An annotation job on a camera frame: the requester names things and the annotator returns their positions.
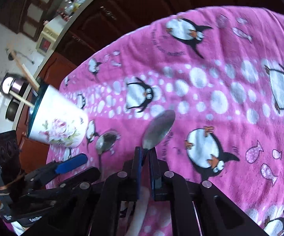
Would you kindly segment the metal spoon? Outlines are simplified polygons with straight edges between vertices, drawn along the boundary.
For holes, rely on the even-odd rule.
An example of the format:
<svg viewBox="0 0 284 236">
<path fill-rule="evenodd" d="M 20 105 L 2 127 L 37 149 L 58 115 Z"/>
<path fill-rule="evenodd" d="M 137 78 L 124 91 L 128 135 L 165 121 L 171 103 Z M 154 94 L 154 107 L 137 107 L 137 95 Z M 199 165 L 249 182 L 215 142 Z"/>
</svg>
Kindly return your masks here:
<svg viewBox="0 0 284 236">
<path fill-rule="evenodd" d="M 120 139 L 120 137 L 121 136 L 119 132 L 110 129 L 104 132 L 102 135 L 100 135 L 99 138 L 97 139 L 97 142 L 95 144 L 95 149 L 98 154 L 99 171 L 101 175 L 103 175 L 102 158 L 101 158 L 102 154 L 110 150 L 114 146 L 115 142 Z"/>
<path fill-rule="evenodd" d="M 156 147 L 170 132 L 175 118 L 173 110 L 165 110 L 153 118 L 143 134 L 142 148 L 150 150 Z"/>
</svg>

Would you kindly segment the floral utensil holder teal rim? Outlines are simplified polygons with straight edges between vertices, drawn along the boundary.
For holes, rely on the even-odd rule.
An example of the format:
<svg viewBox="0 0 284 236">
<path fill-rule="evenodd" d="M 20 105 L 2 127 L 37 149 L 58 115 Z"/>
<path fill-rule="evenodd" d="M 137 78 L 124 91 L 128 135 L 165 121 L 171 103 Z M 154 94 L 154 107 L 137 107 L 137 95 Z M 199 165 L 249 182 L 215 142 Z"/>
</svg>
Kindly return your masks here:
<svg viewBox="0 0 284 236">
<path fill-rule="evenodd" d="M 76 148 L 82 143 L 89 124 L 85 111 L 45 82 L 41 82 L 32 101 L 27 138 L 67 148 Z"/>
</svg>

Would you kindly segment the wooden chopstick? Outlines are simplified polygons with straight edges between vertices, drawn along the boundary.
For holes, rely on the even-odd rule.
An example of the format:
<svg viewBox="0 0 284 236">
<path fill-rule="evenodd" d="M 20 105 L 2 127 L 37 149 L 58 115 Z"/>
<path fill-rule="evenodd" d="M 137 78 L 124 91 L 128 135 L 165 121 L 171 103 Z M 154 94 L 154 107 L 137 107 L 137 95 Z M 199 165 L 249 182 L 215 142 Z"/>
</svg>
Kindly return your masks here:
<svg viewBox="0 0 284 236">
<path fill-rule="evenodd" d="M 30 71 L 27 69 L 27 67 L 20 61 L 20 59 L 15 54 L 14 50 L 12 49 L 11 45 L 7 45 L 7 48 L 9 49 L 9 52 L 14 59 L 17 67 L 22 71 L 23 75 L 27 79 L 27 81 L 30 83 L 31 87 L 38 92 L 40 85 L 37 82 L 37 80 L 33 77 L 33 75 L 30 73 Z"/>
<path fill-rule="evenodd" d="M 34 108 L 34 104 L 32 104 L 31 102 L 29 102 L 28 100 L 26 100 L 25 98 L 23 98 L 22 96 L 18 95 L 17 93 L 13 92 L 13 91 L 9 91 L 9 94 L 11 96 L 13 96 L 14 98 L 16 98 L 17 100 L 19 100 L 20 102 L 24 103 L 25 105 L 27 105 L 28 107 Z"/>
</svg>

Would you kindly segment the lower wooden kitchen cabinets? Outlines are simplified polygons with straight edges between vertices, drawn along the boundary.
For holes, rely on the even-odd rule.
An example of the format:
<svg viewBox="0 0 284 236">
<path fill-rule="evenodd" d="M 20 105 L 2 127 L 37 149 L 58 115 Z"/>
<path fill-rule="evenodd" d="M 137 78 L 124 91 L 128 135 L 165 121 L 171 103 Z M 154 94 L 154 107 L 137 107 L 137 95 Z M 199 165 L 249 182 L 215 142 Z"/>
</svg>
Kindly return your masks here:
<svg viewBox="0 0 284 236">
<path fill-rule="evenodd" d="M 235 5 L 235 0 L 93 0 L 75 17 L 38 76 L 59 89 L 61 81 L 63 84 L 63 76 L 67 76 L 85 59 L 124 34 L 134 32 L 138 27 L 145 27 L 176 12 L 222 5 Z M 111 76 L 110 72 L 114 73 L 116 70 L 111 69 L 110 61 L 103 62 L 102 55 L 100 56 L 99 61 L 102 65 L 99 65 L 99 69 L 102 73 L 99 73 L 97 78 L 92 73 L 87 73 L 90 75 L 82 78 L 87 80 L 85 87 L 90 87 L 86 89 L 90 96 L 87 98 L 89 104 L 85 105 L 85 108 L 88 109 L 90 119 L 98 119 L 99 123 L 101 120 L 108 123 L 116 122 L 118 126 L 123 118 L 116 115 L 116 119 L 108 119 L 109 110 L 106 104 L 102 113 L 94 115 L 98 113 L 93 112 L 94 107 L 101 101 L 101 97 L 105 98 L 102 91 L 98 93 L 101 97 L 98 100 L 94 99 L 94 104 L 91 105 L 91 94 L 95 96 L 92 92 L 93 87 L 98 87 L 97 83 L 102 83 L 102 80 L 107 80 L 107 85 L 112 87 L 110 78 L 104 77 Z M 28 140 L 28 116 L 29 108 L 23 108 L 16 128 L 21 149 L 20 162 L 27 173 L 46 164 L 49 149 L 48 144 Z"/>
</svg>

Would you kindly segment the black inner cooker pot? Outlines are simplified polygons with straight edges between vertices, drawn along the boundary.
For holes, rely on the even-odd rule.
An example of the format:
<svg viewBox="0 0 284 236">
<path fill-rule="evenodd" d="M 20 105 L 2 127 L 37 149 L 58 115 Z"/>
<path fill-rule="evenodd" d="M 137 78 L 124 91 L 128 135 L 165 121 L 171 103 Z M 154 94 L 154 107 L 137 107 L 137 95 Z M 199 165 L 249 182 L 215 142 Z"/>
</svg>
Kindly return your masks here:
<svg viewBox="0 0 284 236">
<path fill-rule="evenodd" d="M 15 99 L 12 99 L 9 102 L 9 105 L 6 109 L 5 118 L 8 119 L 9 121 L 13 122 L 14 119 L 15 119 L 15 116 L 17 114 L 18 108 L 19 108 L 19 102 L 16 101 Z"/>
</svg>

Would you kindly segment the pink penguin blanket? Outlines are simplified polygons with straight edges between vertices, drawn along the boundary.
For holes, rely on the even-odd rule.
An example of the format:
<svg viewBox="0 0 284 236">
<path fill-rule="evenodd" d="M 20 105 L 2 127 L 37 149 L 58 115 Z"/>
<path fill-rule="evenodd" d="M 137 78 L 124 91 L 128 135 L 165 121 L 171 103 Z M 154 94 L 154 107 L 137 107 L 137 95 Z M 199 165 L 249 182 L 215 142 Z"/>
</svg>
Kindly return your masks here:
<svg viewBox="0 0 284 236">
<path fill-rule="evenodd" d="M 133 157 L 149 122 L 171 109 L 176 120 L 158 158 L 189 181 L 211 181 L 268 235 L 284 235 L 283 15 L 207 7 L 130 32 L 61 82 L 60 92 L 86 113 L 90 87 L 82 78 L 102 73 L 100 55 L 116 70 L 104 77 L 112 87 L 107 80 L 93 87 L 91 105 L 105 96 L 94 115 L 106 104 L 108 119 L 123 119 L 116 126 L 89 118 L 81 145 L 50 146 L 48 162 L 85 153 L 87 166 L 98 167 L 95 144 L 113 129 L 121 137 L 101 157 L 108 177 Z"/>
</svg>

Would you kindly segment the rice cooker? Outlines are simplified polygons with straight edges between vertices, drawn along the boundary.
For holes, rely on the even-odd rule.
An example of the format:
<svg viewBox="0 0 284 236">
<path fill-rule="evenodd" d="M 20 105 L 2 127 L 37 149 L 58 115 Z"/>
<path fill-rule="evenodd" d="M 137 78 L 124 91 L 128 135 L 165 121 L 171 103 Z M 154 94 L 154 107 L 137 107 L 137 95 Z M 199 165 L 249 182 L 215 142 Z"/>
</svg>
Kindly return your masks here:
<svg viewBox="0 0 284 236">
<path fill-rule="evenodd" d="M 20 76 L 18 74 L 6 73 L 0 84 L 0 92 L 2 92 L 4 96 L 14 98 L 9 94 L 9 91 L 11 90 L 23 97 L 27 87 L 28 81 L 23 76 Z"/>
</svg>

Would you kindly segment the cream microwave oven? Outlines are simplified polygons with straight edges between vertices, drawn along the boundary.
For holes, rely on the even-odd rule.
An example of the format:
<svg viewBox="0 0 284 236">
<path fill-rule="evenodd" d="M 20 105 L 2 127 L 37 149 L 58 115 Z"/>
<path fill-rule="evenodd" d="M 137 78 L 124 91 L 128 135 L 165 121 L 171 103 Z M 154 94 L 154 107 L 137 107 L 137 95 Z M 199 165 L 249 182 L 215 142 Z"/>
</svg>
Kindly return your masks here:
<svg viewBox="0 0 284 236">
<path fill-rule="evenodd" d="M 36 50 L 40 54 L 46 56 L 46 54 L 52 49 L 54 43 L 58 39 L 66 24 L 67 22 L 62 18 L 54 18 L 46 23 L 41 34 L 39 35 Z"/>
</svg>

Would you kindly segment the yellow cap oil bottle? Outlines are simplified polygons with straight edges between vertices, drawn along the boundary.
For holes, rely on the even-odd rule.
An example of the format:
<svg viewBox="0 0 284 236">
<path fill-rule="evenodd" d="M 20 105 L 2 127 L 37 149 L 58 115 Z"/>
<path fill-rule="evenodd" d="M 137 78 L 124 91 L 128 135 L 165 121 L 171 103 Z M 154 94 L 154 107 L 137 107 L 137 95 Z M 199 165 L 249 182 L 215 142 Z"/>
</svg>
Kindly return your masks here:
<svg viewBox="0 0 284 236">
<path fill-rule="evenodd" d="M 64 0 L 64 13 L 66 15 L 72 15 L 81 5 L 80 0 Z"/>
</svg>

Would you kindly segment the upper wooden wall cabinet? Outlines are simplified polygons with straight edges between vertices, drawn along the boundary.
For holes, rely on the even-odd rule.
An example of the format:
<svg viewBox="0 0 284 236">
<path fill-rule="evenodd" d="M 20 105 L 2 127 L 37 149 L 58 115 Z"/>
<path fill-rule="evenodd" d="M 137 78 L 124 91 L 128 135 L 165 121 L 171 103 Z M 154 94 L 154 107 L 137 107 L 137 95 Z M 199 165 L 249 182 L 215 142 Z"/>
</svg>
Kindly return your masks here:
<svg viewBox="0 0 284 236">
<path fill-rule="evenodd" d="M 36 41 L 43 23 L 55 15 L 62 0 L 7 0 L 0 9 L 0 23 Z"/>
</svg>

